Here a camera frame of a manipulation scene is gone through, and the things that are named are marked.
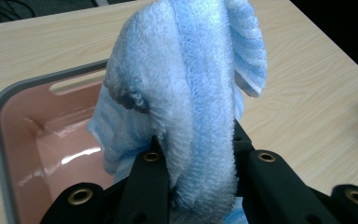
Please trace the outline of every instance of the plastic container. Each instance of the plastic container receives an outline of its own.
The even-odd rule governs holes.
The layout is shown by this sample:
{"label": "plastic container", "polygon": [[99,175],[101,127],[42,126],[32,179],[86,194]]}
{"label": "plastic container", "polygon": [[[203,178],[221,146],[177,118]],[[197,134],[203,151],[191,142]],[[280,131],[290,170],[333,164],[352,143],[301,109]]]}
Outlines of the plastic container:
{"label": "plastic container", "polygon": [[86,131],[106,61],[13,84],[0,92],[0,180],[9,223],[39,223],[58,195],[113,177]]}

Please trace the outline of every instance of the wooden table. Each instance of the wooden table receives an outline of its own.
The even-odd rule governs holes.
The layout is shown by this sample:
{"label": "wooden table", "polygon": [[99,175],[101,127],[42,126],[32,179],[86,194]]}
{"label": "wooden table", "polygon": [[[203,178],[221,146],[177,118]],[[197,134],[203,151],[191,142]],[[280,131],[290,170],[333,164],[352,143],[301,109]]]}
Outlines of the wooden table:
{"label": "wooden table", "polygon": [[[107,59],[124,21],[151,1],[0,24],[0,91]],[[329,194],[358,185],[358,66],[288,0],[253,0],[268,50],[268,86],[241,120],[256,148],[281,154]],[[0,223],[6,222],[0,191]]]}

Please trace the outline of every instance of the table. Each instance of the table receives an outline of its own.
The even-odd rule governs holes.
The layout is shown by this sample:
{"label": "table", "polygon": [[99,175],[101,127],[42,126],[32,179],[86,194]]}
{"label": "table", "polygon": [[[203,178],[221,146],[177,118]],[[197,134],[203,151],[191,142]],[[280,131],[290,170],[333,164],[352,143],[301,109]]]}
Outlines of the table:
{"label": "table", "polygon": [[[0,91],[20,80],[107,59],[147,1],[0,24]],[[243,129],[330,193],[358,185],[358,65],[289,0],[252,0],[268,51],[268,86],[246,98]],[[6,222],[0,192],[0,223]]]}

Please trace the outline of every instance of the dark floor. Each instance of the dark floor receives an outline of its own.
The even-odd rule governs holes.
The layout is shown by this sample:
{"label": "dark floor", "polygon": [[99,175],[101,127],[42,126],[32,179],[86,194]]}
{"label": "dark floor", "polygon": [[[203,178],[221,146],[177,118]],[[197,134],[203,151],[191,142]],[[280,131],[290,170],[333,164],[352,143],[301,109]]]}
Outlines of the dark floor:
{"label": "dark floor", "polygon": [[[358,0],[291,1],[358,64]],[[97,7],[95,0],[0,0],[0,22],[90,7]]]}

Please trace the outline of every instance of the light blue striped towel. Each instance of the light blue striped towel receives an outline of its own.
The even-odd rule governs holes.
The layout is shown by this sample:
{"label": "light blue striped towel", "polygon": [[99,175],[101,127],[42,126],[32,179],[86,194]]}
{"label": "light blue striped towel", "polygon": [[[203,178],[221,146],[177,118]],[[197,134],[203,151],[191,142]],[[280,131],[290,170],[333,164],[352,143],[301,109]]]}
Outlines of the light blue striped towel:
{"label": "light blue striped towel", "polygon": [[243,111],[239,88],[259,96],[266,58],[247,1],[159,0],[135,13],[88,125],[105,170],[116,182],[126,177],[156,135],[174,192],[171,223],[235,223],[224,216],[237,189],[231,141]]}

